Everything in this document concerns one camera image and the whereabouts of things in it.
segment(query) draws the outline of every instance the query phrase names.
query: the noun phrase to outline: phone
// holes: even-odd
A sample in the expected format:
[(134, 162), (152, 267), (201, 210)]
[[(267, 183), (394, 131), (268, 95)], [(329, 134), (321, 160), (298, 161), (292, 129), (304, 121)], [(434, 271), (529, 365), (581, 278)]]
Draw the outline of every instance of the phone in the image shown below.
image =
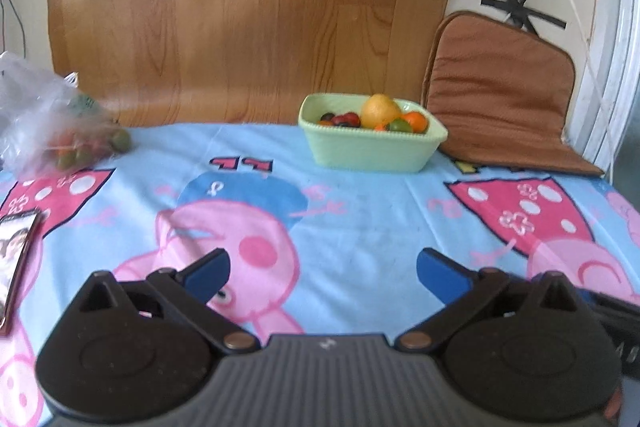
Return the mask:
[(28, 210), (0, 219), (0, 337), (11, 331), (20, 277), (39, 218), (39, 210)]

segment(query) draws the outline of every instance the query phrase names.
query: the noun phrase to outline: green fruit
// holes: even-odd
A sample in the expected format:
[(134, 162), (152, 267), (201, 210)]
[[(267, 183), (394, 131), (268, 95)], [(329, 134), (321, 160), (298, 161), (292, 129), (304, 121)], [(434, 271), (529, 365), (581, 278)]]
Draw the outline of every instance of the green fruit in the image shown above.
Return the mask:
[(126, 153), (131, 150), (131, 136), (125, 129), (118, 129), (113, 133), (109, 143), (116, 152)]
[(402, 118), (396, 118), (393, 122), (386, 126), (386, 130), (391, 132), (414, 132), (411, 124), (406, 120), (403, 120)]
[(65, 151), (58, 156), (56, 169), (60, 172), (71, 170), (76, 165), (76, 151)]
[(88, 167), (94, 163), (94, 152), (90, 145), (81, 145), (76, 150), (76, 165), (80, 167)]

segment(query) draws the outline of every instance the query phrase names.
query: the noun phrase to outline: wooden board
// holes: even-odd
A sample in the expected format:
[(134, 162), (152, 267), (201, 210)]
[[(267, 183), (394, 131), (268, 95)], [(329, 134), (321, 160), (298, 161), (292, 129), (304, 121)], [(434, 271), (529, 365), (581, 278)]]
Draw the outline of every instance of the wooden board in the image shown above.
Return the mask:
[(419, 100), (447, 0), (48, 0), (54, 68), (133, 125), (294, 123), (315, 91)]

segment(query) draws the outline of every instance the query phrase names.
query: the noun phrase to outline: ribbed black surface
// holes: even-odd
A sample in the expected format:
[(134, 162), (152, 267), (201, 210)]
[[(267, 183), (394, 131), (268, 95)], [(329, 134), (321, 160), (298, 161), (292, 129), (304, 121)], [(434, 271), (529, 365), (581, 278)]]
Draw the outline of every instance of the ribbed black surface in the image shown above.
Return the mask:
[[(596, 415), (546, 427), (607, 427)], [(527, 427), (453, 392), (428, 357), (382, 336), (276, 336), (263, 351), (228, 357), (179, 409), (134, 427)], [(50, 427), (84, 427), (55, 419)]]

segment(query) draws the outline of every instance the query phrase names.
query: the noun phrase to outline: pig eye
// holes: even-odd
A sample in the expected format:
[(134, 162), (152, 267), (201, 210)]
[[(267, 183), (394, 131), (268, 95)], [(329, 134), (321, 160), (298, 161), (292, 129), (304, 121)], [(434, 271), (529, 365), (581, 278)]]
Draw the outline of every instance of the pig eye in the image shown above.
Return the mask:
[(231, 304), (231, 301), (232, 301), (231, 293), (226, 291), (225, 289), (220, 290), (213, 297), (213, 302), (215, 302), (216, 304), (222, 304), (222, 305)]

